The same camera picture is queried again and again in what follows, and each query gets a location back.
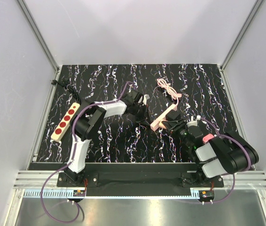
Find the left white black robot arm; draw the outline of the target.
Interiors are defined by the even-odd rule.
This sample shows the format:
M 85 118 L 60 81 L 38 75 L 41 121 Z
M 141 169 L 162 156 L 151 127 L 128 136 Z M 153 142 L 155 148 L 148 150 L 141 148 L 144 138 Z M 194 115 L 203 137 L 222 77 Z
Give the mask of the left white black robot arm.
M 66 168 L 67 180 L 73 186 L 80 186 L 84 180 L 85 160 L 89 144 L 96 137 L 102 122 L 107 117 L 131 114 L 139 124 L 150 125 L 147 101 L 149 95 L 131 90 L 120 99 L 106 102 L 92 102 L 87 99 L 79 107 L 71 121 L 72 147 Z

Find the pink power strip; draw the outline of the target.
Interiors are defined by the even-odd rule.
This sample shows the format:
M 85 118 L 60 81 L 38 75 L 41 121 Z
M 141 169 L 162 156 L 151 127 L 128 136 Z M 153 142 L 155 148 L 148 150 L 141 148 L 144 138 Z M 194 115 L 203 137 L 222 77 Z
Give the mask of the pink power strip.
M 163 125 L 163 121 L 166 121 L 166 115 L 171 112 L 171 110 L 176 111 L 177 105 L 171 104 L 160 116 L 158 116 L 151 124 L 150 128 L 153 131 L 158 130 L 159 128 L 166 129 L 166 127 Z

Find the pink charger plug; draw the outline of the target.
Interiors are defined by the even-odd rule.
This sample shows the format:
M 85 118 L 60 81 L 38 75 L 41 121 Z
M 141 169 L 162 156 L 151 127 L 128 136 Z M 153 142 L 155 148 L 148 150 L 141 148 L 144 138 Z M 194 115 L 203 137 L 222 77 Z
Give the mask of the pink charger plug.
M 167 121 L 175 121 L 175 120 L 180 120 L 181 115 L 178 112 L 169 112 L 166 115 L 166 120 Z

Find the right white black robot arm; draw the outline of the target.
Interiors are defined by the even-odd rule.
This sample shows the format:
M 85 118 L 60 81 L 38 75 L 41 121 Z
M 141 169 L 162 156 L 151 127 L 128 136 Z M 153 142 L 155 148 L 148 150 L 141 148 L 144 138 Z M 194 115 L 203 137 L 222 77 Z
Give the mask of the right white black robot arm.
M 201 165 L 196 175 L 200 186 L 208 186 L 219 175 L 248 171 L 252 165 L 258 163 L 257 151 L 237 132 L 220 134 L 215 130 L 215 135 L 204 135 L 199 121 L 213 126 L 199 115 L 190 122 L 163 120 L 159 124 L 172 136 L 180 139 L 192 162 Z

